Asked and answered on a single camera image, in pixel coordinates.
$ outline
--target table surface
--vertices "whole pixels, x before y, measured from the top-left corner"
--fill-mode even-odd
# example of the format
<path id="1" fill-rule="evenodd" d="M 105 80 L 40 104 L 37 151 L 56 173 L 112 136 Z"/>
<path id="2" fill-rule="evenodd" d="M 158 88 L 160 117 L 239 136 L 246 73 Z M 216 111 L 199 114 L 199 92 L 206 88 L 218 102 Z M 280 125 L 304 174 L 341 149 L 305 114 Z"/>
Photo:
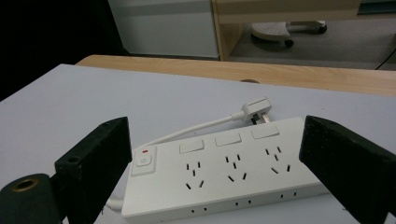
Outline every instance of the table surface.
<path id="1" fill-rule="evenodd" d="M 396 96 L 396 71 L 92 55 L 77 65 Z"/>
<path id="2" fill-rule="evenodd" d="M 396 152 L 394 72 L 108 56 L 91 56 L 78 65 L 135 71 L 60 65 L 0 102 L 0 188 L 25 175 L 53 175 L 53 163 L 107 120 L 128 117 L 135 148 L 225 117 L 262 96 L 268 96 L 273 105 L 272 120 L 307 114 L 331 119 Z M 381 77 L 379 82 L 375 75 Z M 262 84 L 223 79 L 256 79 Z M 381 83 L 388 86 L 387 91 L 382 91 Z M 321 90 L 296 88 L 305 85 Z M 246 125 L 227 123 L 183 138 Z M 116 186 L 116 197 L 123 196 L 127 176 L 128 169 Z M 356 223 L 330 194 L 170 223 L 263 222 Z M 120 213 L 105 208 L 95 223 L 127 222 Z"/>

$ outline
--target chair wheel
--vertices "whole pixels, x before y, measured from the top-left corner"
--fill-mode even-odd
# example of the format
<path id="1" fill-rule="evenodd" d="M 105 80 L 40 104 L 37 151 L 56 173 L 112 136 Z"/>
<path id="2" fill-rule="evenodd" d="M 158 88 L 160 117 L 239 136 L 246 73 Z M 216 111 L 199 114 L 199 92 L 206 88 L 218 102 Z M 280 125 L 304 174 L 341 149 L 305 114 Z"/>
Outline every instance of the chair wheel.
<path id="1" fill-rule="evenodd" d="M 324 25 L 323 27 L 319 27 L 318 33 L 320 35 L 323 35 L 327 31 L 327 25 Z"/>
<path id="2" fill-rule="evenodd" d="M 286 45 L 286 47 L 291 48 L 291 46 L 293 46 L 293 44 L 294 44 L 294 41 L 292 41 L 292 40 L 285 40 L 285 45 Z"/>

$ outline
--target plug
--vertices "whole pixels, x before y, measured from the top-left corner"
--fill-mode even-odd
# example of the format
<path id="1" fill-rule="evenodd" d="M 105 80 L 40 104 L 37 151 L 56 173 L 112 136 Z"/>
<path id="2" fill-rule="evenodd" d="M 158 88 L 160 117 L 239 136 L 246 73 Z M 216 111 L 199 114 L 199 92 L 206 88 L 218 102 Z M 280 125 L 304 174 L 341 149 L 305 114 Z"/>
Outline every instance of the plug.
<path id="1" fill-rule="evenodd" d="M 256 100 L 249 101 L 242 105 L 242 109 L 239 112 L 231 114 L 233 120 L 241 119 L 244 122 L 248 122 L 250 120 L 253 123 L 257 123 L 257 121 L 268 122 L 269 119 L 266 116 L 268 111 L 271 109 L 271 103 L 267 99 L 267 97 L 262 97 Z"/>

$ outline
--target floor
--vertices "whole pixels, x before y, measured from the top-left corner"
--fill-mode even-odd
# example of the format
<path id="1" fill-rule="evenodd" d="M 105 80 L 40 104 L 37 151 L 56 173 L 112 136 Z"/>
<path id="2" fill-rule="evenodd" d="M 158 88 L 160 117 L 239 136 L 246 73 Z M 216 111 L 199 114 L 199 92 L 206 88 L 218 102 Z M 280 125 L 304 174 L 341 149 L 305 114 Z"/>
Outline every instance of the floor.
<path id="1" fill-rule="evenodd" d="M 326 21 L 327 32 L 306 26 L 288 28 L 294 41 L 265 41 L 250 34 L 250 25 L 229 61 L 322 67 L 376 69 L 396 49 L 396 19 Z M 396 71 L 396 53 L 379 70 Z"/>

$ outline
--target power outlet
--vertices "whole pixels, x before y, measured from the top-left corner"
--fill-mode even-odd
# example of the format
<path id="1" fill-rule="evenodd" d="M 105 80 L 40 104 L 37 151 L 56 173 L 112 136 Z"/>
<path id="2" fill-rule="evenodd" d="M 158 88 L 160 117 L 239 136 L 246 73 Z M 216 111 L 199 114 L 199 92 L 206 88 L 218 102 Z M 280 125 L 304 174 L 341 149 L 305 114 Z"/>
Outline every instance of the power outlet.
<path id="1" fill-rule="evenodd" d="M 156 223 L 327 193 L 299 161 L 303 129 L 284 119 L 138 148 L 122 215 Z"/>

